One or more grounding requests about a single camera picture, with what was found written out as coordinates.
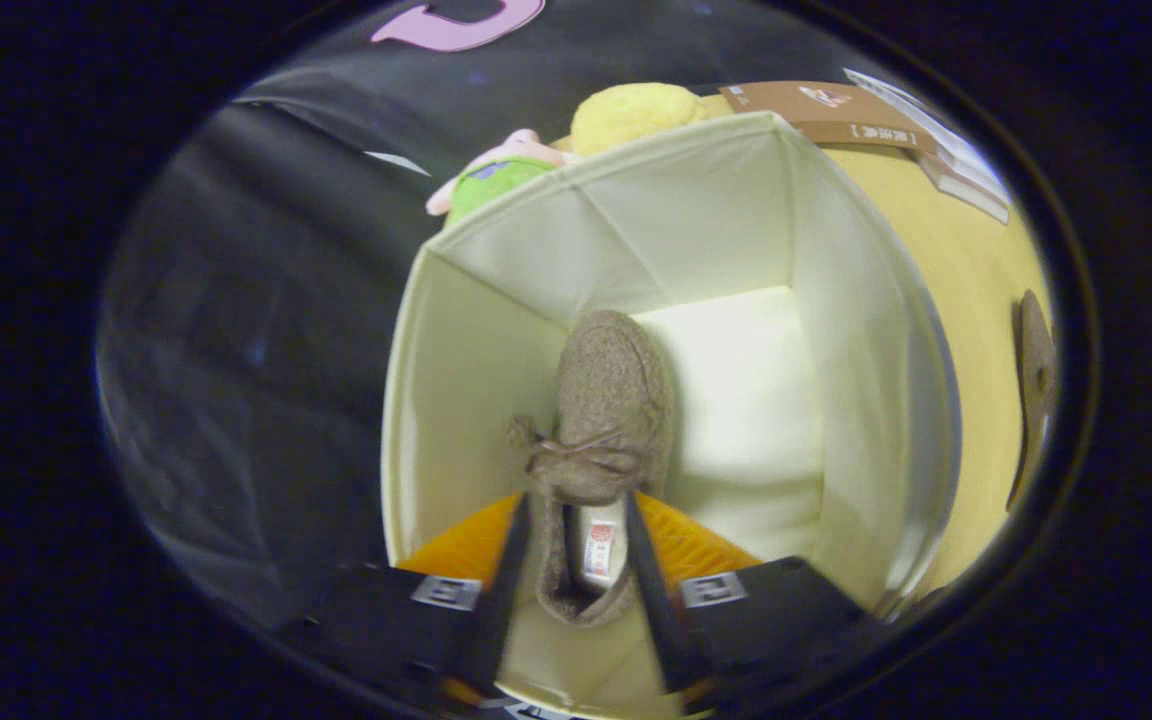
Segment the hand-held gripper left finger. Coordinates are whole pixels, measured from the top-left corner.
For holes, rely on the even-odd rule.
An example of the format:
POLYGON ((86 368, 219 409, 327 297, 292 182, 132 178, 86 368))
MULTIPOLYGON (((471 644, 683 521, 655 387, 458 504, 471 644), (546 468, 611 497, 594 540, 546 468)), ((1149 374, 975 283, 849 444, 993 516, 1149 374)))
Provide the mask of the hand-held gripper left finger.
POLYGON ((532 520, 529 492, 471 518, 477 536, 442 537, 471 550, 470 570, 444 559, 424 569, 364 564, 282 626, 282 639, 366 691, 404 706, 479 706, 497 700, 516 588, 532 520))

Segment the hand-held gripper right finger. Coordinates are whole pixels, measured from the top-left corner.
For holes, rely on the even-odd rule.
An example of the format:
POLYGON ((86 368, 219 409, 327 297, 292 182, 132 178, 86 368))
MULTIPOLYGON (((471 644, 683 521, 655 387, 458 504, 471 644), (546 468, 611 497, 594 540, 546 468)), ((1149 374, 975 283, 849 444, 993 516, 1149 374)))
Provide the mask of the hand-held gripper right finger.
POLYGON ((750 560, 653 497, 627 498, 626 532, 664 688, 685 715, 797 705, 886 630, 804 558, 750 560))

